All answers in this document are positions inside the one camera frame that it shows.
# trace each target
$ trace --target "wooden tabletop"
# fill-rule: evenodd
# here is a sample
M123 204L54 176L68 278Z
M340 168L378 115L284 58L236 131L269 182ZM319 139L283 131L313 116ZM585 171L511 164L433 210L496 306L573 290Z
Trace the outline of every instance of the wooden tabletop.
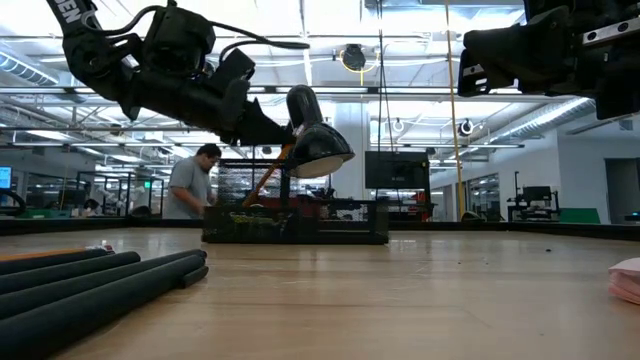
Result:
M59 359L638 359L640 306L607 268L640 244L525 233L401 232L389 246L209 245L200 231L0 238L0 254L201 247L211 272Z

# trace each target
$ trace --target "pillar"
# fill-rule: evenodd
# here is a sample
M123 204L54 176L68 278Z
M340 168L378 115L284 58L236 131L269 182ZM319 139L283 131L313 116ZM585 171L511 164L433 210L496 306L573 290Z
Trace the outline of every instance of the pillar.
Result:
M370 118L367 103L338 103L333 126L344 136L356 156L331 176L336 197L369 200L364 186L364 153L369 149Z

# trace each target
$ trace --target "ceiling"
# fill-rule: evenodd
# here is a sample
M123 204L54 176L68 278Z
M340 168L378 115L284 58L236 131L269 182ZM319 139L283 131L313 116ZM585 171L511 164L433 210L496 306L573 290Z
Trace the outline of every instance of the ceiling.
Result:
M128 23L143 7L163 4L158 0L94 0L98 7L97 17L105 29L119 28ZM392 130L383 131L382 141L391 138L398 142L434 141L448 144L452 141L451 102L448 95L450 85L447 61L447 22L443 1L436 0L385 0L382 20L378 20L372 0L180 0L179 6L199 13L214 21L224 22L278 40L305 41L311 45L308 51L283 50L267 46L246 46L242 50L257 64L252 86L291 86L308 84L319 86L379 86L380 62L384 56L387 86L395 87L442 87L437 94L429 96L394 95L389 101L387 119L383 106L382 121L391 121ZM519 0L451 0L450 28L453 61L453 82L457 81L458 59L463 50L462 38L473 29L506 27L522 22L524 8ZM82 86L70 76L61 47L61 31L45 0L2 0L0 14L0 56L8 54L22 63L38 69L59 80L58 85ZM135 27L144 35L151 22L145 16ZM380 48L378 29L385 38ZM219 51L238 41L236 34L216 29L217 41L210 56L216 62ZM359 44L367 58L367 71L362 74L349 72L340 61L340 52L347 44ZM0 71L0 87L34 87L33 83L15 75ZM19 102L18 107L7 103L0 108L0 124L5 127L87 127L91 130L66 132L64 136L78 142L91 143L145 143L179 142L204 143L218 141L210 133L194 129L181 130L179 121L143 110L139 120L131 123L115 103L87 95L83 105L60 96L37 94L20 95L0 93L3 98ZM276 122L286 124L288 112L285 95L257 95L264 112ZM328 94L319 96L323 115L330 120L336 104L344 101L367 102L372 120L372 129L378 126L380 103L376 97L363 95ZM558 101L543 97L512 96L509 98L479 97L460 99L455 110L458 121L466 119L476 125L471 139L498 131L510 121L531 112L548 102ZM39 113L29 111L36 108ZM123 127L153 127L155 131L125 132L110 134L97 131L99 127L120 125ZM63 142L50 133L17 132L5 142ZM163 163L167 156L158 156L157 146L86 146L95 156L120 154L136 156L141 161ZM187 156L194 147L185 146L185 151L176 151L171 156ZM225 149L225 157L247 156L249 149ZM264 157L277 156L276 151ZM126 163L115 157L110 162Z

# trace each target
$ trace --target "man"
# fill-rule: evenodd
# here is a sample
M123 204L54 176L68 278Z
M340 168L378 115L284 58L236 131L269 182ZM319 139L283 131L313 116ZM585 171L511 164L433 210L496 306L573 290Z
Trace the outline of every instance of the man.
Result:
M171 171L166 219L200 219L204 209L215 202L209 171L222 156L215 144L198 149L196 156L178 161Z

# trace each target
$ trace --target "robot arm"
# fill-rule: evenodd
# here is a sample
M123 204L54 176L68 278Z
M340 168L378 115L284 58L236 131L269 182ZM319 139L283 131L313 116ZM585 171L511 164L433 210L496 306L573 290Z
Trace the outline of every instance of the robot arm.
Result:
M147 108L212 131L233 145L295 142L290 130L263 114L257 100L247 101L255 67L249 57L235 49L215 70L206 62L216 40L216 23L169 0L166 7L143 9L122 29L102 30L90 0L47 2L62 28L71 73L105 99L118 102L132 121L140 108ZM144 40L127 34L150 12L155 14ZM262 39L256 43L277 46ZM131 65L131 59L138 65Z
M596 100L606 119L640 111L640 11L635 0L525 0L527 24L464 37L458 94L523 93Z

